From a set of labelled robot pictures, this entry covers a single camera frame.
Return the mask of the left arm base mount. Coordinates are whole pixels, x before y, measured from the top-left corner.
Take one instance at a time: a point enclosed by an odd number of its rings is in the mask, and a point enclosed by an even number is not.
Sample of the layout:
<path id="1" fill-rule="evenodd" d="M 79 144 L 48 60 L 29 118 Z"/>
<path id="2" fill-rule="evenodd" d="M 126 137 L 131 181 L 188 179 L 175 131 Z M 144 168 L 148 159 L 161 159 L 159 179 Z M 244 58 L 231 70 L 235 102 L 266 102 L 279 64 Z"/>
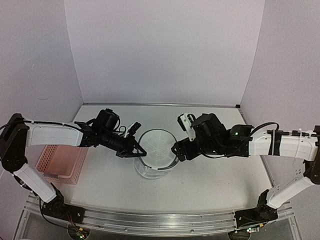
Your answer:
<path id="1" fill-rule="evenodd" d="M 70 221 L 74 224 L 82 223 L 85 209 L 80 206 L 65 203 L 64 197 L 58 189 L 55 189 L 56 196 L 49 202 L 43 202 L 40 213 L 44 216 L 59 220 Z"/>

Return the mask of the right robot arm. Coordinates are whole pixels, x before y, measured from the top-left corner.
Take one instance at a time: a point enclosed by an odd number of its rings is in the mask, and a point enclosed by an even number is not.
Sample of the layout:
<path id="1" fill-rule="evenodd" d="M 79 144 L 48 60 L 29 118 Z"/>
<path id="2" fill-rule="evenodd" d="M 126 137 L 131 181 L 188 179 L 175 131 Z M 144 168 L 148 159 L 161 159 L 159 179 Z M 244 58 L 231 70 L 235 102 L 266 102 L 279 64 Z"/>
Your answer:
<path id="1" fill-rule="evenodd" d="M 237 124 L 230 129 L 213 113 L 195 117 L 184 113 L 177 118 L 187 138 L 176 142 L 172 153 L 179 161 L 191 161 L 202 155 L 210 159 L 250 156 L 278 156 L 302 159 L 304 170 L 297 169 L 292 180 L 278 184 L 260 195 L 260 203 L 252 209 L 252 218 L 262 222 L 272 209 L 303 190 L 320 183 L 320 127 L 314 130 L 284 131 L 279 127 L 267 129 L 271 123 L 257 127 Z"/>

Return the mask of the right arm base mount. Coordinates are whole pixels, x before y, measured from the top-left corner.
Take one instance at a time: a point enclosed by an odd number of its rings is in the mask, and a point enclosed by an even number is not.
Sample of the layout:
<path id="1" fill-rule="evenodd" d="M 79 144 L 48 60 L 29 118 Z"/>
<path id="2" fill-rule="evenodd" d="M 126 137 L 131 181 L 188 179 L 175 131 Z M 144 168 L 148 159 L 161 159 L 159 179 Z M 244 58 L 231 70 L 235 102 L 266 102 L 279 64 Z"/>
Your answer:
<path id="1" fill-rule="evenodd" d="M 237 229 L 258 226 L 278 219 L 277 209 L 267 205 L 268 192 L 269 190 L 267 189 L 261 193 L 256 207 L 235 211 L 234 218 Z"/>

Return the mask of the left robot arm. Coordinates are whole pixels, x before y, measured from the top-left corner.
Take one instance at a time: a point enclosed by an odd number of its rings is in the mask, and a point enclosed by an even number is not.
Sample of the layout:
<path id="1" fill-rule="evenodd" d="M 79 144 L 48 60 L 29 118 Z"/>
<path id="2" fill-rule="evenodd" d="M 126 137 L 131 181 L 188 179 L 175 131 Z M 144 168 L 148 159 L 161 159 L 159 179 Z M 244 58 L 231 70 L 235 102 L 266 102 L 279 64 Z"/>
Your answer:
<path id="1" fill-rule="evenodd" d="M 39 198 L 48 203 L 47 209 L 57 219 L 67 214 L 60 192 L 28 164 L 26 148 L 41 145 L 64 145 L 79 148 L 99 145 L 116 152 L 120 158 L 145 157 L 147 152 L 135 139 L 141 124 L 135 122 L 124 134 L 119 134 L 120 117 L 111 109 L 102 109 L 97 117 L 73 123 L 34 121 L 20 113 L 11 116 L 1 126 L 0 162 L 2 168 L 21 180 Z"/>

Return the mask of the white mesh laundry bag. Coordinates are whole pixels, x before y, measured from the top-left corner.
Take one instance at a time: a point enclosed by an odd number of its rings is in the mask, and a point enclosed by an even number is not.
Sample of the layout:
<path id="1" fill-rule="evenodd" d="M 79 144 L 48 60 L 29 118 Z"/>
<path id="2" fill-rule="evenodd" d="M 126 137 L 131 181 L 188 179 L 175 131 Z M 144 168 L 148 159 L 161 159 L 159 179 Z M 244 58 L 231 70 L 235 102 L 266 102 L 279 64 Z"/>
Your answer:
<path id="1" fill-rule="evenodd" d="M 176 141 L 176 137 L 165 129 L 154 128 L 144 132 L 138 143 L 147 155 L 134 160 L 136 172 L 149 180 L 162 178 L 171 172 L 178 164 L 178 158 L 171 150 Z"/>

